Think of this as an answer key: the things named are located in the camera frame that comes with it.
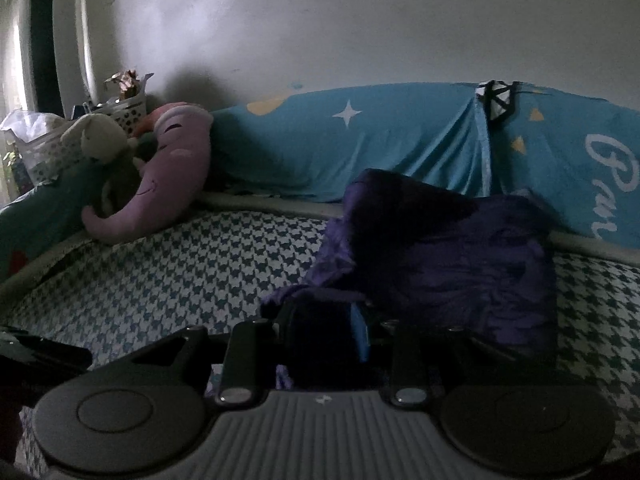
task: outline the yellow triangle print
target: yellow triangle print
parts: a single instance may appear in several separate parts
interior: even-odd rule
[[[531,111],[531,115],[529,116],[529,121],[544,121],[545,117],[540,110],[537,108],[533,108]]]
[[[527,147],[524,145],[524,139],[522,136],[518,137],[511,143],[511,147],[517,152],[527,155]]]
[[[287,96],[274,97],[273,99],[267,99],[266,101],[258,101],[255,103],[249,103],[246,106],[246,109],[249,110],[253,115],[266,115],[273,112],[276,108],[278,108],[284,101],[287,100]]]

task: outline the red fabric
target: red fabric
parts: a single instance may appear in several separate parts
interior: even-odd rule
[[[17,249],[14,250],[11,253],[11,259],[9,260],[9,276],[13,276],[28,263],[29,259],[27,258],[27,255],[24,254],[24,251],[19,251]]]

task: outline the gray stuffed animal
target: gray stuffed animal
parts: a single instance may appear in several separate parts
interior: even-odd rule
[[[106,218],[122,209],[138,191],[143,162],[134,157],[137,139],[128,139],[125,131],[105,114],[80,117],[64,134],[63,143],[80,138],[84,156],[94,158],[107,170],[107,179],[99,198],[92,205],[98,216]]]

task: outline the purple moon plush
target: purple moon plush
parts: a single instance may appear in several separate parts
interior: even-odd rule
[[[92,238],[107,244],[130,242],[171,225],[202,190],[209,173],[209,129],[213,117],[195,105],[164,112],[154,133],[158,151],[148,163],[135,159],[142,182],[123,209],[100,218],[91,206],[82,223]]]

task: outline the gray ribbed plastic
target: gray ribbed plastic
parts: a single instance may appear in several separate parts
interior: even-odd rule
[[[504,480],[447,443],[428,415],[377,392],[271,392],[224,413],[201,446],[154,480]],[[73,477],[52,470],[49,480]]]

